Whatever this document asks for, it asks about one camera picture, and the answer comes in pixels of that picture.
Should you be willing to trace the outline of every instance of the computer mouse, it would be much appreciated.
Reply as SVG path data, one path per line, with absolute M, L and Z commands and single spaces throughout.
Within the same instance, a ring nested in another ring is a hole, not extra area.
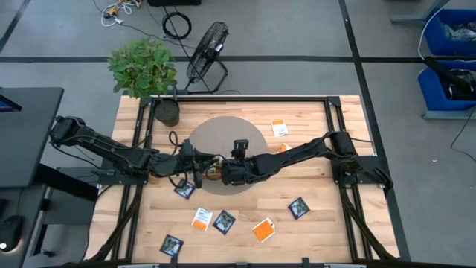
M 0 250 L 9 252 L 15 249 L 22 236 L 23 217 L 13 215 L 0 225 Z

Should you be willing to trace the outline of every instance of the black desk fan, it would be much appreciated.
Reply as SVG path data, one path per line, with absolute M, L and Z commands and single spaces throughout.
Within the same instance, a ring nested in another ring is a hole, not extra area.
M 187 67 L 187 77 L 188 84 L 185 86 L 185 91 L 187 94 L 203 94 L 216 92 L 219 87 L 222 85 L 223 80 L 228 76 L 228 70 L 225 65 L 220 61 L 219 55 L 223 49 L 223 43 L 225 42 L 226 36 L 228 35 L 228 27 L 224 22 L 214 22 L 205 35 L 200 40 L 199 45 L 197 45 L 193 56 L 190 58 L 190 63 Z M 203 79 L 207 74 L 208 69 L 212 66 L 213 63 L 218 62 L 223 68 L 225 73 L 223 74 L 222 79 L 216 85 L 214 90 L 210 91 L 198 91 L 191 92 L 188 90 L 188 87 Z

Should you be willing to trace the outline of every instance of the potted plant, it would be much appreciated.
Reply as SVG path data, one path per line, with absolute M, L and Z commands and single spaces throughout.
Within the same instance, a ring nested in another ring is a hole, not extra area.
M 158 95 L 154 116 L 168 127 L 179 123 L 179 104 L 172 98 L 161 98 L 177 85 L 172 53 L 161 42 L 141 39 L 113 51 L 108 59 L 109 70 L 118 84 L 114 92 L 128 89 L 131 98 L 150 98 Z

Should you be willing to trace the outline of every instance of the wooden table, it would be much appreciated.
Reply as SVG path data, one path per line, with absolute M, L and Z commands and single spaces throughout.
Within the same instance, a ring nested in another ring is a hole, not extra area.
M 359 96 L 341 96 L 341 102 L 350 135 L 369 140 Z M 113 139 L 131 144 L 137 112 L 138 100 L 122 97 Z M 148 112 L 145 115 L 141 139 Z M 295 147 L 328 131 L 324 105 L 319 103 L 192 102 L 181 103 L 181 120 L 174 128 L 154 120 L 152 147 L 170 153 L 173 147 L 168 141 L 169 131 L 175 130 L 181 142 L 202 122 L 223 115 L 241 117 L 254 124 L 264 135 L 270 153 L 275 153 L 283 142 Z M 272 119 L 284 119 L 289 134 L 275 138 L 270 126 Z M 370 143 L 354 144 L 360 155 L 373 153 Z M 114 186 L 98 201 L 86 257 L 100 248 L 115 227 L 122 189 L 123 186 Z M 382 189 L 378 185 L 360 185 L 360 192 L 368 226 L 391 254 L 398 255 Z M 287 206 L 298 197 L 304 198 L 311 211 L 294 220 Z M 197 208 L 212 211 L 212 222 L 222 209 L 237 221 L 227 235 L 212 226 L 202 232 L 190 225 Z M 260 243 L 251 228 L 267 217 L 275 223 L 276 234 Z M 363 256 L 361 235 L 355 224 L 354 229 L 359 255 Z M 300 263 L 302 257 L 309 257 L 311 262 L 350 261 L 341 199 L 326 159 L 310 159 L 286 167 L 267 182 L 233 196 L 196 190 L 186 200 L 173 191 L 167 179 L 150 177 L 142 194 L 133 262 L 168 263 L 170 257 L 159 252 L 168 234 L 184 241 L 178 257 L 180 263 Z

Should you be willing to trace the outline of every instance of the blue bin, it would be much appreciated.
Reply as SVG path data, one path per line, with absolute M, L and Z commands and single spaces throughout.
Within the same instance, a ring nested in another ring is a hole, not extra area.
M 439 60 L 443 66 L 452 70 L 455 68 L 476 71 L 475 62 Z M 476 105 L 476 100 L 449 100 L 445 96 L 440 79 L 436 72 L 427 68 L 418 76 L 419 86 L 422 89 L 426 106 L 430 111 L 466 111 Z
M 441 10 L 425 30 L 430 51 L 435 55 L 476 56 L 476 41 L 451 40 L 445 34 L 443 23 L 449 26 L 476 22 L 476 10 Z

